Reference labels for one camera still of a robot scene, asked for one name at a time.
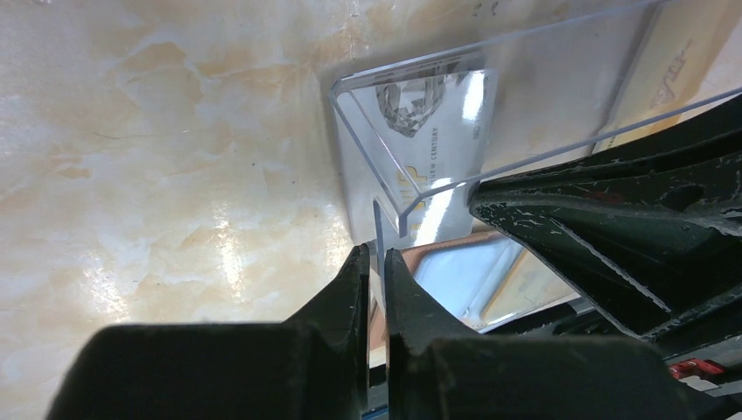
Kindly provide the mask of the gold vip card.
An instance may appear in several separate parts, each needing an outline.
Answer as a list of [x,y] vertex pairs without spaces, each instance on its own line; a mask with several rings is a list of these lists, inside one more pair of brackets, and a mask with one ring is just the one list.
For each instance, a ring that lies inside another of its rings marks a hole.
[[492,329],[577,297],[578,294],[549,267],[523,250],[487,304],[477,328]]
[[655,12],[594,151],[669,128],[741,89],[741,3],[668,1]]

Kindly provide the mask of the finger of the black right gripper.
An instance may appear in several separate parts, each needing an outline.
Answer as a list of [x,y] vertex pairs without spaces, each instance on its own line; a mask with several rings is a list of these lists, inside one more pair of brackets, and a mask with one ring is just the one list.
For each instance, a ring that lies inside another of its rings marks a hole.
[[741,299],[741,100],[482,183],[469,209],[623,333],[653,340]]

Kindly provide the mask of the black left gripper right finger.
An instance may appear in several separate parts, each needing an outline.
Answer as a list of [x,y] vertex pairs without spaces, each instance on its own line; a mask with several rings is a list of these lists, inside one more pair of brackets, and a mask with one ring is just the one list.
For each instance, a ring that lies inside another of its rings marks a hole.
[[483,335],[384,262],[393,419],[687,419],[658,355],[625,338]]

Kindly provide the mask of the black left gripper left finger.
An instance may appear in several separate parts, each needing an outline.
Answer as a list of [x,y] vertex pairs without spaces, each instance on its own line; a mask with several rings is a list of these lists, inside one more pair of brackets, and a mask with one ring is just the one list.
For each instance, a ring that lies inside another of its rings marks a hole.
[[112,325],[80,350],[51,419],[357,419],[368,404],[370,256],[279,323]]

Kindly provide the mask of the clear acrylic card box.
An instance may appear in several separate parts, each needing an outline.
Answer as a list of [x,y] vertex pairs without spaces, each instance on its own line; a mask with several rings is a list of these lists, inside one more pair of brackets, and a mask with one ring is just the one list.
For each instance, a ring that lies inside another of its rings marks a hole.
[[[668,1],[613,3],[608,10],[563,22],[381,60],[339,77],[328,99],[384,81],[494,69],[499,74],[495,108],[479,174],[461,181],[468,195],[486,179],[555,165],[595,152],[625,76],[657,9]],[[375,223],[366,241],[379,253],[395,248],[386,222]]]

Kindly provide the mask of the brown leather card holder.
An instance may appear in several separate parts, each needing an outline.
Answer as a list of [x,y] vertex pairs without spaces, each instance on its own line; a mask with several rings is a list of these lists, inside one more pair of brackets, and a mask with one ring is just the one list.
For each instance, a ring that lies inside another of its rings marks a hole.
[[493,230],[467,236],[393,239],[416,282],[451,315],[478,333],[487,304],[525,249]]

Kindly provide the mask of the red plastic box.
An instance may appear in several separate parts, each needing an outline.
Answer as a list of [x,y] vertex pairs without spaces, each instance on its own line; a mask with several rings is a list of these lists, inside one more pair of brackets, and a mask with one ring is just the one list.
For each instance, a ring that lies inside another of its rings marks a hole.
[[697,376],[711,380],[725,373],[725,368],[712,360],[692,358],[668,366],[668,371],[677,380]]

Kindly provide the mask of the silver VIP card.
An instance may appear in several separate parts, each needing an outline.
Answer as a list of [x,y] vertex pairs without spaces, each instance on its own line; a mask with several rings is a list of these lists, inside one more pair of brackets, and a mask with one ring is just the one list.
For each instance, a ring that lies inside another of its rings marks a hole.
[[350,232],[407,248],[467,236],[473,218],[460,183],[480,173],[499,74],[468,70],[384,81],[336,95],[334,116]]

